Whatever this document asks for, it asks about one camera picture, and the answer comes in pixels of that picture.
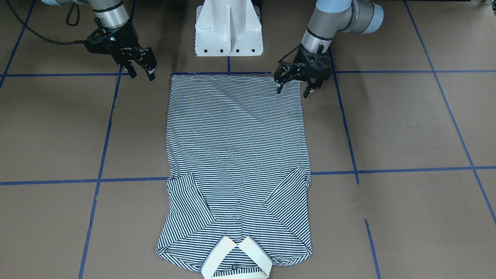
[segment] black and white stripe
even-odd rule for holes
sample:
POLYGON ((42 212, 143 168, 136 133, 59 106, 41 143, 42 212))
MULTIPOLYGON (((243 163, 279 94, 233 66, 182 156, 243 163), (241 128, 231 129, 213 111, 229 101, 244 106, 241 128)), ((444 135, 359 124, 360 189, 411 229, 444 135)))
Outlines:
MULTIPOLYGON (((174 75, 166 132, 170 212, 157 254, 199 271, 223 237, 250 236, 274 265, 311 255, 300 83, 174 75)), ((259 271, 239 248, 215 277, 259 271)))

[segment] white bracket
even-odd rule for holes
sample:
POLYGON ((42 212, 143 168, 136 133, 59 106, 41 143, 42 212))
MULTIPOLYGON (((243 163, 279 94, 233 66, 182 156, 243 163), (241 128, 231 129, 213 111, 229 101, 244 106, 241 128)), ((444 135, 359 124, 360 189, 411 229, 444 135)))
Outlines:
POLYGON ((262 55, 262 25, 256 8, 250 0, 205 0, 196 8, 196 55, 262 55))

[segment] robotic arm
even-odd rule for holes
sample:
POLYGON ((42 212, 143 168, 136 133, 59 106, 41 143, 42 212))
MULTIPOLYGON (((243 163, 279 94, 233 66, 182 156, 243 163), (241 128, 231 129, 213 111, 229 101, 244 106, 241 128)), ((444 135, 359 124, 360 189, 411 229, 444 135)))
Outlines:
POLYGON ((122 0, 43 0, 49 5, 89 3, 95 12, 98 28, 90 34, 84 46, 91 53, 110 54, 117 65, 124 67, 132 78, 136 71, 134 61, 145 71, 150 81, 155 79, 157 61, 151 48, 142 48, 138 35, 122 0))
POLYGON ((373 33, 383 18, 379 5, 363 0, 317 0, 301 44, 279 60, 274 73, 277 91, 281 92, 283 85, 293 79, 306 81, 303 97, 307 98, 332 74, 327 49, 336 32, 373 33), (294 51, 294 61, 284 62, 294 51))

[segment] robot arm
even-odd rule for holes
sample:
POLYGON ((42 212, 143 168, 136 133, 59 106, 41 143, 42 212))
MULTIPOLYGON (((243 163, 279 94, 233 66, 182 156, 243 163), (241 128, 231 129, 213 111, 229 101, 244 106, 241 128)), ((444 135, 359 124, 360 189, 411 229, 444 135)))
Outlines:
POLYGON ((327 49, 336 32, 373 33, 383 18, 379 5, 363 0, 317 0, 301 44, 279 60, 274 73, 278 92, 293 79, 307 82, 304 98, 320 89, 332 74, 327 49), (294 51, 297 51, 294 61, 284 62, 294 51))
POLYGON ((142 48, 138 35, 122 0, 43 0, 49 5, 89 3, 95 12, 98 28, 90 34, 84 46, 91 53, 110 54, 117 65, 122 66, 132 78, 136 71, 131 62, 140 65, 149 80, 155 79, 157 61, 151 48, 142 48))

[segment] light blue joint cap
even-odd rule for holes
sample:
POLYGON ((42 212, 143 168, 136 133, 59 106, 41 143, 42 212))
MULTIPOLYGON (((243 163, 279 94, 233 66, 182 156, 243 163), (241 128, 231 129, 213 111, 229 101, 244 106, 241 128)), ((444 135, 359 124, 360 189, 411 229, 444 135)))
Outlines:
POLYGON ((383 20, 384 20, 384 10, 382 10, 381 6, 374 4, 371 23, 369 24, 367 29, 365 29, 365 31, 362 32, 362 34, 376 32, 377 29, 379 29, 380 25, 382 24, 383 20))
POLYGON ((315 7, 327 13, 346 11, 351 6, 351 0, 317 0, 315 7))
POLYGON ((61 4, 59 4, 59 2, 55 0, 41 0, 41 1, 50 6, 62 6, 61 4))

